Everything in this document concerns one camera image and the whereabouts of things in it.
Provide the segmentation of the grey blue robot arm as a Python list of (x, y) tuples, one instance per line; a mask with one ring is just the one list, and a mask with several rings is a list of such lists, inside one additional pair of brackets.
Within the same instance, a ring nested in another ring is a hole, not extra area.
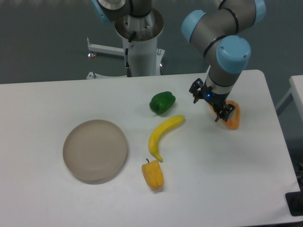
[[(128, 77), (159, 74), (157, 39), (164, 21), (149, 0), (94, 0), (92, 5), (103, 23), (114, 23), (123, 41), (123, 57)], [(205, 100), (218, 119), (228, 121), (235, 111), (226, 98), (246, 68), (251, 48), (238, 33), (261, 21), (266, 14), (262, 0), (218, 0), (218, 10), (206, 14), (195, 10), (181, 25), (185, 39), (209, 64), (205, 81), (190, 87), (194, 100)]]

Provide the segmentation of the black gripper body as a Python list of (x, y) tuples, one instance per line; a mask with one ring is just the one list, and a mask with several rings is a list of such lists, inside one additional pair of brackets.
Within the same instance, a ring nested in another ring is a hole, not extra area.
[(202, 98), (210, 104), (216, 112), (220, 112), (224, 109), (225, 101), (229, 92), (226, 94), (217, 94), (213, 92), (213, 87), (204, 83), (201, 89)]

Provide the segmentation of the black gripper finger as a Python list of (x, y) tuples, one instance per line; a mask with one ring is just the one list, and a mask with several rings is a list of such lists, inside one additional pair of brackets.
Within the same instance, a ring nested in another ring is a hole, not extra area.
[(200, 99), (204, 99), (203, 98), (203, 81), (201, 79), (196, 79), (190, 89), (189, 92), (192, 94), (194, 101), (193, 103), (197, 103)]
[(235, 106), (232, 104), (224, 104), (222, 108), (215, 107), (214, 111), (217, 115), (215, 118), (215, 122), (218, 122), (219, 119), (222, 119), (224, 122), (227, 122), (233, 115), (233, 112), (235, 110)]

